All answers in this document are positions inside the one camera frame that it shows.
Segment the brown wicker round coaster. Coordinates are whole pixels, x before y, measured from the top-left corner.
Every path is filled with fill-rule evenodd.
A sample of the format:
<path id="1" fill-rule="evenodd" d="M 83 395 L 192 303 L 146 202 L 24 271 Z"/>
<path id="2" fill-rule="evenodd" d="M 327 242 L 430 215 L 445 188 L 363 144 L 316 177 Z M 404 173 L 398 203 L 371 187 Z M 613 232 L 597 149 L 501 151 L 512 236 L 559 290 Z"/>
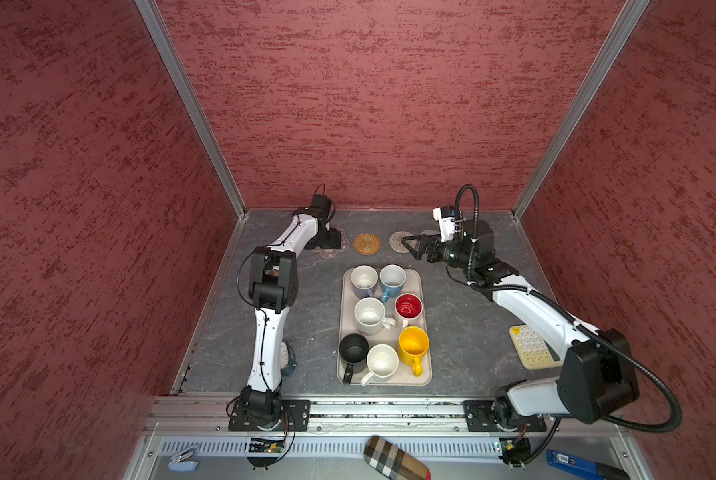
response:
<path id="1" fill-rule="evenodd" d="M 360 255 L 371 256 L 381 250 L 382 241 L 375 234 L 362 233 L 355 238 L 353 246 Z"/>

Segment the pink flower coaster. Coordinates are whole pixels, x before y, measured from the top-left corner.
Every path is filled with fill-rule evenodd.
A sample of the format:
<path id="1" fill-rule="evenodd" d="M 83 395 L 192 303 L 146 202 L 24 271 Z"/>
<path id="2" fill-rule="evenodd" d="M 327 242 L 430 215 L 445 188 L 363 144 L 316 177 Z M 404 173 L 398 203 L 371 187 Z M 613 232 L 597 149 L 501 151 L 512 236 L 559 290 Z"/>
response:
<path id="1" fill-rule="evenodd" d="M 350 242 L 346 237 L 342 237 L 341 244 L 335 249 L 320 249 L 319 254 L 323 259 L 334 259 L 338 254 L 346 252 L 350 248 Z"/>

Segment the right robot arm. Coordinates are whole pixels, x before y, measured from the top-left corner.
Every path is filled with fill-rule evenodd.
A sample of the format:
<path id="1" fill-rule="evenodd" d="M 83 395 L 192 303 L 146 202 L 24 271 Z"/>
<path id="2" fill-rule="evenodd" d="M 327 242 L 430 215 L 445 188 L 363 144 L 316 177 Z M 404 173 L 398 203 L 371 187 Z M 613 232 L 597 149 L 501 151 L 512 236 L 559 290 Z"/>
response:
<path id="1" fill-rule="evenodd" d="M 494 422 L 502 429 L 516 430 L 540 414 L 585 424 L 603 420 L 646 433 L 667 433 L 680 426 L 683 414 L 676 395 L 631 356 L 621 332 L 601 330 L 570 314 L 535 289 L 517 269 L 498 259 L 494 251 L 482 251 L 470 239 L 442 241 L 437 235 L 417 235 L 403 238 L 402 243 L 417 260 L 462 269 L 466 286 L 519 318 L 560 359 L 559 376 L 518 381 L 498 391 L 492 411 Z M 670 408 L 667 420 L 642 424 L 614 417 L 615 411 L 639 398 L 638 374 L 665 397 Z"/>

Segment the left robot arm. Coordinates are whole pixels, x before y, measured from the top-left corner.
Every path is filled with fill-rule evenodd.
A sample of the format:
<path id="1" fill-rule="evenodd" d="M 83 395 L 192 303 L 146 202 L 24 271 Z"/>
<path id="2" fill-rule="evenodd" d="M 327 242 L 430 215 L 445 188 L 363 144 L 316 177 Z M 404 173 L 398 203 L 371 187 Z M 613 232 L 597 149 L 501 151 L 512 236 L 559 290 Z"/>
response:
<path id="1" fill-rule="evenodd" d="M 244 300 L 254 309 L 256 338 L 252 370 L 240 393 L 240 415 L 264 429 L 277 426 L 284 415 L 281 353 L 285 323 L 299 292 L 297 259 L 306 249 L 341 246 L 341 232 L 330 227 L 331 218 L 329 207 L 300 208 L 273 243 L 248 256 Z"/>

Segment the blue mug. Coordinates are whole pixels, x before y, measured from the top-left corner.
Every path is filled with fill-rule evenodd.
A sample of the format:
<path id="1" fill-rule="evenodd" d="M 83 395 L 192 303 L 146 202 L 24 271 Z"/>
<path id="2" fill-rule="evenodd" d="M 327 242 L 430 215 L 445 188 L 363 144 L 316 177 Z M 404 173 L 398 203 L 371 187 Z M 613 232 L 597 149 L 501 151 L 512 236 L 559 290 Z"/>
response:
<path id="1" fill-rule="evenodd" d="M 379 273 L 379 280 L 382 287 L 380 300 L 385 303 L 397 297 L 405 285 L 407 279 L 406 271 L 399 265 L 387 265 Z"/>

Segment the white mug purple outside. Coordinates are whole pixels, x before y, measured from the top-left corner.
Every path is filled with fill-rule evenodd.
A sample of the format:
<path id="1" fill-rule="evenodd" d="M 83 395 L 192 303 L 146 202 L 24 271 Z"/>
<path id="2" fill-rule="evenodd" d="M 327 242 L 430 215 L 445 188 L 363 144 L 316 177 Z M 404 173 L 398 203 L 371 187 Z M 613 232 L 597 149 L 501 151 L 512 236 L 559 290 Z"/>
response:
<path id="1" fill-rule="evenodd" d="M 359 298 L 373 298 L 379 283 L 377 270 L 369 265 L 355 267 L 350 274 L 353 292 Z"/>

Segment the red mug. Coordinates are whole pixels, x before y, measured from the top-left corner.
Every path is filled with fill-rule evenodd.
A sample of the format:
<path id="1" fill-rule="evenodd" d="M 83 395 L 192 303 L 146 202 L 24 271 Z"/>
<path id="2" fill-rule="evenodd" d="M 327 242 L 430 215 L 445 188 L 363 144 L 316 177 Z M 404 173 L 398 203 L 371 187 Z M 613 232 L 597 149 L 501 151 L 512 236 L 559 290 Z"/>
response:
<path id="1" fill-rule="evenodd" d="M 417 325 L 424 313 L 422 300 L 413 293 L 400 294 L 394 304 L 394 315 L 402 328 Z"/>

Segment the white mug centre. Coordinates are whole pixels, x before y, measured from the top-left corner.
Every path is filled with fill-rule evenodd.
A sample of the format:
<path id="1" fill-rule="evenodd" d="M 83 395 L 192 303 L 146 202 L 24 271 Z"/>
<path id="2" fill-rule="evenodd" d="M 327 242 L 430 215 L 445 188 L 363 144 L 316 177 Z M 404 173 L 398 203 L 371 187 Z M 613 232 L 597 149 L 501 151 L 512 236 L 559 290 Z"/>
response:
<path id="1" fill-rule="evenodd" d="M 384 303 L 376 298 L 363 298 L 354 309 L 356 328 L 365 336 L 396 327 L 396 320 L 387 315 Z"/>

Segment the beige serving tray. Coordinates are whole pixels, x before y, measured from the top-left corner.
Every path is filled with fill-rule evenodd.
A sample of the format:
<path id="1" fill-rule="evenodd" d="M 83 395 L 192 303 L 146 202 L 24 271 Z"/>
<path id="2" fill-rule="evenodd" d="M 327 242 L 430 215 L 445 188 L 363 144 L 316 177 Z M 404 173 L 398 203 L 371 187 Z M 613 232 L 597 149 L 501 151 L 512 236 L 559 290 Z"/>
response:
<path id="1" fill-rule="evenodd" d="M 357 323 L 355 321 L 355 315 L 354 315 L 354 309 L 359 301 L 359 297 L 356 295 L 352 282 L 351 282 L 351 275 L 354 268 L 350 268 L 343 274 L 343 285 L 342 285 L 342 301 L 341 301 L 341 315 L 340 315 L 340 325 L 339 325 L 339 340 L 337 342 L 337 347 L 339 347 L 339 343 L 341 342 L 342 338 L 346 335 L 349 335 L 351 333 L 360 333 L 357 329 Z M 404 288 L 401 291 L 401 294 L 414 294 L 417 297 L 420 298 L 420 300 L 423 302 L 423 312 L 420 314 L 420 316 L 410 321 L 409 326 L 417 326 L 427 332 L 428 325 L 427 325 L 427 319 L 426 314 L 424 313 L 424 305 L 425 305 L 425 298 L 423 293 L 423 283 L 420 273 L 417 270 L 414 269 L 404 269 L 407 275 L 407 280 L 405 282 Z M 375 297 L 380 298 L 381 297 L 381 285 L 378 284 L 377 290 L 375 290 Z M 385 307 L 387 310 L 388 316 L 395 316 L 394 313 L 394 304 L 395 304 L 396 298 L 388 300 L 387 303 L 385 303 Z M 396 326 L 389 328 L 389 327 L 380 327 L 380 331 L 374 335 L 364 335 L 364 337 L 367 338 L 369 344 L 371 347 L 373 347 L 376 344 L 389 344 L 397 349 L 399 337 L 402 331 L 403 322 L 400 320 L 396 320 Z M 344 372 L 346 369 L 347 363 L 345 360 L 341 357 L 339 351 L 337 351 L 337 378 L 340 383 L 343 383 L 343 377 Z M 403 362 L 401 362 L 399 369 L 396 371 L 396 373 L 387 381 L 384 383 L 375 383 L 373 380 L 367 384 L 368 385 L 379 385 L 379 386 L 390 386 L 390 387 L 422 387 L 428 385 L 433 378 L 433 370 L 432 370 L 432 347 L 428 350 L 428 353 L 421 359 L 421 365 L 422 365 L 422 375 L 419 377 L 415 376 L 413 374 L 413 368 L 410 365 L 406 365 Z M 365 375 L 365 373 L 368 372 L 368 370 L 363 370 L 361 372 L 354 373 L 351 386 L 357 386 L 360 387 L 360 381 L 361 378 Z"/>

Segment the black mug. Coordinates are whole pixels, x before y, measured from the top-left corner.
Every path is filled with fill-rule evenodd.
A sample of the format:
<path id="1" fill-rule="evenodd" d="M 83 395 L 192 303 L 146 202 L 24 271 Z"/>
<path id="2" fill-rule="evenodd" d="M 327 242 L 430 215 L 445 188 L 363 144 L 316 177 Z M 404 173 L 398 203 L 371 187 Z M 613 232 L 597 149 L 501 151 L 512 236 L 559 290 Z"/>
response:
<path id="1" fill-rule="evenodd" d="M 345 362 L 345 371 L 341 375 L 344 384 L 350 385 L 356 374 L 367 368 L 367 356 L 370 345 L 366 337 L 360 333 L 346 335 L 340 342 L 340 358 Z"/>

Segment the white mug front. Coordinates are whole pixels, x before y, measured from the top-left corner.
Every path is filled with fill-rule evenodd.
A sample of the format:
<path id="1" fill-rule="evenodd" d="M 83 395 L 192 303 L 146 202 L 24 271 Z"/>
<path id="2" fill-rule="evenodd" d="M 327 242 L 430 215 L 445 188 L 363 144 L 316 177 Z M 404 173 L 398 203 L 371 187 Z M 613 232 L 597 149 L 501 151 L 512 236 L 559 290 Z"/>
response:
<path id="1" fill-rule="evenodd" d="M 398 370 L 400 359 L 391 345 L 377 344 L 369 350 L 366 364 L 368 372 L 361 379 L 362 386 L 389 381 Z"/>

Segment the teal alarm clock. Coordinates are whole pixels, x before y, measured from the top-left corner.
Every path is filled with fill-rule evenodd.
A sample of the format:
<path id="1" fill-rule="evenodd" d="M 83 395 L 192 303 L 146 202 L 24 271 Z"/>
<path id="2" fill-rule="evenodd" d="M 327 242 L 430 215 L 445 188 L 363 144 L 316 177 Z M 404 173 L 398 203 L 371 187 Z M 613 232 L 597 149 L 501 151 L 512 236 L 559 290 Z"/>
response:
<path id="1" fill-rule="evenodd" d="M 297 367 L 294 349 L 288 341 L 283 341 L 281 345 L 280 366 L 283 377 L 291 376 Z"/>

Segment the cream calculator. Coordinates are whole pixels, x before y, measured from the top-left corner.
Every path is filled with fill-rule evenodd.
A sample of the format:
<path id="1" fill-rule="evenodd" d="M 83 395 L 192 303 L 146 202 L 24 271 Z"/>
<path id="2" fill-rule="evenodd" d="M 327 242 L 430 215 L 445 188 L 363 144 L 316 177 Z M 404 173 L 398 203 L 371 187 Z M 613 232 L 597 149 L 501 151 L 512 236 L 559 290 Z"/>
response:
<path id="1" fill-rule="evenodd" d="M 508 333 L 522 365 L 527 370 L 546 370 L 562 366 L 562 361 L 555 352 L 529 326 L 512 326 Z"/>

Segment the plaid glasses case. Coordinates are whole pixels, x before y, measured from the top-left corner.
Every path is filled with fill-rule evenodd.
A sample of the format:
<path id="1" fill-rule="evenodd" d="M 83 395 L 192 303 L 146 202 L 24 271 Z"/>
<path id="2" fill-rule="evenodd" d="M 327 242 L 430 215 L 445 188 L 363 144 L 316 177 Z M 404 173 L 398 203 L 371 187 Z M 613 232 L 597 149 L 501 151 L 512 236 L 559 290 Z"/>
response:
<path id="1" fill-rule="evenodd" d="M 364 448 L 367 464 L 390 480 L 431 480 L 429 468 L 386 439 L 373 436 Z"/>

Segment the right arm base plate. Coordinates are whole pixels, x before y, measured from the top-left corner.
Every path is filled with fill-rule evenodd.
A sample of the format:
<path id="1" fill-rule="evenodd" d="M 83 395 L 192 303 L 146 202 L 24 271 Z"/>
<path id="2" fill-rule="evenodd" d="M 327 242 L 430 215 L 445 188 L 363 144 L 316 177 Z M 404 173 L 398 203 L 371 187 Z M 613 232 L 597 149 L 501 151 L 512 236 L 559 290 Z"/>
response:
<path id="1" fill-rule="evenodd" d="M 469 432 L 518 435 L 523 431 L 541 433 L 546 432 L 548 429 L 541 415 L 529 417 L 526 421 L 520 420 L 519 425 L 515 428 L 500 426 L 496 419 L 493 404 L 493 400 L 465 400 L 462 402 L 464 419 Z"/>

